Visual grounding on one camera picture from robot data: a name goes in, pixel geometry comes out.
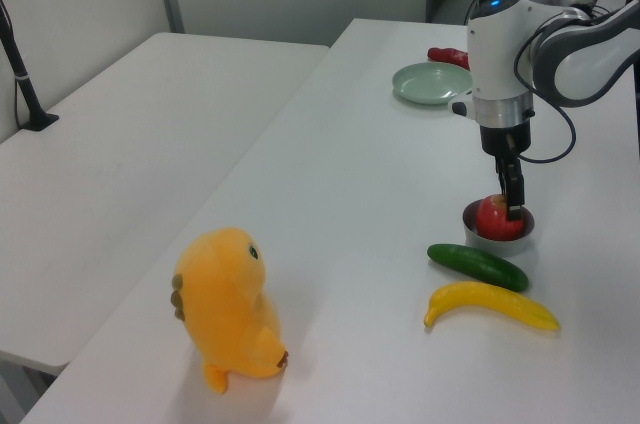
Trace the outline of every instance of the white desk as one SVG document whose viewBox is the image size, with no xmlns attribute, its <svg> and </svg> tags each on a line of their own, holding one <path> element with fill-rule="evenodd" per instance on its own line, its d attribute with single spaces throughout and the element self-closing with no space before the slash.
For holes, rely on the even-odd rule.
<svg viewBox="0 0 640 424">
<path fill-rule="evenodd" d="M 0 146 L 0 358 L 58 373 L 326 53 L 159 34 Z"/>
<path fill-rule="evenodd" d="M 490 312 L 422 319 L 462 279 L 429 264 L 464 243 L 461 214 L 498 191 L 474 122 L 391 93 L 432 46 L 464 48 L 457 26 L 354 21 L 256 144 L 24 424 L 635 422 L 640 413 L 640 165 L 630 73 L 571 111 L 573 153 L 523 163 L 534 246 L 513 261 L 559 334 Z M 568 132 L 544 105 L 532 157 Z M 169 303 L 182 250 L 202 232 L 247 229 L 267 266 L 290 364 L 208 390 Z"/>
</svg>

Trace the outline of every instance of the black cable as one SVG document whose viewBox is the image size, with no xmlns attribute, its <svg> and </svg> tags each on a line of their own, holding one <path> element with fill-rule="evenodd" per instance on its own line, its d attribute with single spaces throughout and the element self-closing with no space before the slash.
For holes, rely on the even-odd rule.
<svg viewBox="0 0 640 424">
<path fill-rule="evenodd" d="M 469 4 L 469 8 L 467 9 L 467 13 L 464 15 L 464 21 L 463 21 L 464 25 L 467 25 L 467 22 L 469 20 L 469 13 L 471 12 L 471 8 L 476 3 L 476 1 L 478 1 L 478 0 L 473 0 L 473 1 L 471 1 L 471 4 Z"/>
<path fill-rule="evenodd" d="M 602 6 L 598 6 L 598 5 L 594 5 L 593 6 L 594 9 L 602 9 L 604 12 L 606 12 L 607 14 L 609 14 L 609 9 L 607 9 L 606 7 L 602 7 Z"/>
<path fill-rule="evenodd" d="M 9 15 L 9 11 L 4 5 L 4 1 L 0 0 L 0 10 L 2 10 L 4 16 L 7 19 L 7 23 L 9 24 L 9 31 L 11 32 L 11 37 L 13 37 L 13 23 L 11 22 L 11 16 Z M 13 77 L 13 117 L 16 120 L 16 127 L 18 130 L 22 129 L 20 125 L 20 119 L 18 119 L 18 79 Z"/>
<path fill-rule="evenodd" d="M 569 25 L 569 24 L 573 24 L 573 22 L 567 22 L 566 23 L 566 25 Z M 519 157 L 520 159 L 522 159 L 523 161 L 529 162 L 529 163 L 532 163 L 532 164 L 549 164 L 551 162 L 559 161 L 560 159 L 565 157 L 567 154 L 569 154 L 573 150 L 574 146 L 576 145 L 576 128 L 573 125 L 573 121 L 571 121 L 571 118 L 567 115 L 566 112 L 564 112 L 564 110 L 562 108 L 560 108 L 560 106 L 550 102 L 547 98 L 545 98 L 545 96 L 542 95 L 542 93 L 540 93 L 537 89 L 535 89 L 532 85 L 530 85 L 527 81 L 525 81 L 524 78 L 520 75 L 520 71 L 518 71 L 518 64 L 520 63 L 520 58 L 522 57 L 522 54 L 524 54 L 524 51 L 531 45 L 531 43 L 540 34 L 542 34 L 542 32 L 544 32 L 545 28 L 543 26 L 544 26 L 544 23 L 538 28 L 538 30 L 536 32 L 533 33 L 533 35 L 529 39 L 527 39 L 527 41 L 524 43 L 524 45 L 518 51 L 518 55 L 516 56 L 516 59 L 513 62 L 513 73 L 515 74 L 515 76 L 518 79 L 518 81 L 520 81 L 520 84 L 522 84 L 529 91 L 533 92 L 536 96 L 538 96 L 544 102 L 546 102 L 551 107 L 553 107 L 564 118 L 564 120 L 567 122 L 567 124 L 569 126 L 569 130 L 571 131 L 571 142 L 569 143 L 569 146 L 564 150 L 564 152 L 562 152 L 561 154 L 558 154 L 555 157 L 551 157 L 549 159 L 531 159 L 529 157 L 523 156 L 522 154 L 516 156 L 516 157 Z"/>
<path fill-rule="evenodd" d="M 598 16 L 598 17 L 596 17 L 594 19 L 590 19 L 588 21 L 580 21 L 580 20 L 577 20 L 577 19 L 571 19 L 571 20 L 568 20 L 567 22 L 565 22 L 560 29 L 562 29 L 562 28 L 564 28 L 566 26 L 569 26 L 569 25 L 592 26 L 594 24 L 599 24 L 601 21 L 606 21 L 613 14 L 615 14 L 615 13 L 604 14 L 602 16 Z M 542 24 L 540 24 L 540 27 L 538 27 L 536 32 L 534 32 L 533 35 L 531 37 L 529 37 L 529 39 L 527 39 L 527 41 L 520 48 L 520 50 L 518 51 L 518 55 L 516 56 L 516 58 L 515 58 L 515 60 L 513 62 L 513 73 L 516 76 L 516 78 L 518 79 L 518 81 L 520 81 L 520 84 L 522 84 L 529 91 L 533 92 L 536 96 L 538 96 L 540 99 L 542 99 L 544 102 L 549 104 L 552 108 L 554 108 L 564 118 L 564 120 L 567 122 L 567 125 L 569 126 L 569 130 L 571 131 L 571 142 L 569 143 L 569 146 L 567 147 L 567 149 L 565 149 L 564 152 L 562 152 L 561 154 L 559 154 L 559 155 L 557 155 L 555 157 L 551 157 L 549 159 L 531 159 L 529 157 L 523 156 L 522 154 L 520 154 L 519 156 L 516 156 L 516 157 L 519 157 L 520 159 L 522 159 L 523 161 L 530 162 L 532 164 L 549 164 L 551 162 L 559 161 L 560 159 L 565 157 L 567 154 L 569 154 L 573 150 L 574 146 L 576 145 L 576 128 L 573 125 L 573 121 L 567 115 L 567 113 L 564 111 L 564 109 L 562 109 L 557 104 L 554 104 L 551 101 L 549 101 L 544 95 L 542 95 L 542 93 L 540 91 L 538 91 L 532 85 L 530 85 L 527 81 L 525 81 L 525 79 L 522 77 L 522 75 L 520 75 L 520 71 L 518 71 L 518 65 L 520 63 L 520 58 L 522 57 L 522 54 L 524 54 L 524 51 L 531 45 L 531 43 L 540 34 L 542 34 L 542 32 L 544 32 L 545 24 L 547 22 L 549 22 L 550 20 L 552 20 L 552 19 L 554 19 L 554 18 L 556 18 L 556 17 L 558 17 L 560 15 L 561 14 L 556 14 L 555 16 L 550 17 L 549 19 L 544 21 Z"/>
</svg>

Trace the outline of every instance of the red apple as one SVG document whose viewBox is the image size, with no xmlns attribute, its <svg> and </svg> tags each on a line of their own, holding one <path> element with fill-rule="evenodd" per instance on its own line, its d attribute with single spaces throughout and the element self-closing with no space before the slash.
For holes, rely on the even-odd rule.
<svg viewBox="0 0 640 424">
<path fill-rule="evenodd" d="M 502 194 L 485 197 L 478 207 L 478 235 L 492 241 L 513 241 L 522 236 L 524 221 L 507 219 L 507 203 Z"/>
</svg>

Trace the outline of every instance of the red object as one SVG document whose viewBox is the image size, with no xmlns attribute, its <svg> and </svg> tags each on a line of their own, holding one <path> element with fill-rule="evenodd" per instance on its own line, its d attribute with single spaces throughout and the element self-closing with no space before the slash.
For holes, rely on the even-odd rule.
<svg viewBox="0 0 640 424">
<path fill-rule="evenodd" d="M 459 51 L 458 49 L 453 49 L 451 47 L 446 49 L 432 47 L 427 51 L 427 57 L 432 61 L 455 64 L 456 66 L 464 67 L 466 70 L 469 70 L 469 54 L 464 51 Z"/>
<path fill-rule="evenodd" d="M 522 236 L 524 221 L 507 219 L 507 203 L 502 194 L 485 197 L 478 207 L 478 235 L 492 241 L 513 241 Z"/>
</svg>

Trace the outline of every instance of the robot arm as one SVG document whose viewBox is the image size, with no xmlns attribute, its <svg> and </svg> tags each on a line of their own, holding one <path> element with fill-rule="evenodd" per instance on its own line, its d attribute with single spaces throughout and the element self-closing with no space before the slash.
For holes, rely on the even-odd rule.
<svg viewBox="0 0 640 424">
<path fill-rule="evenodd" d="M 639 0 L 600 24 L 555 27 L 540 34 L 532 67 L 536 89 L 556 105 L 594 102 L 640 58 Z"/>
<path fill-rule="evenodd" d="M 470 18 L 467 44 L 472 96 L 450 106 L 480 125 L 482 149 L 496 159 L 508 218 L 519 219 L 520 154 L 531 144 L 533 94 L 556 108 L 603 96 L 640 57 L 640 3 L 594 22 L 574 8 L 486 1 Z"/>
</svg>

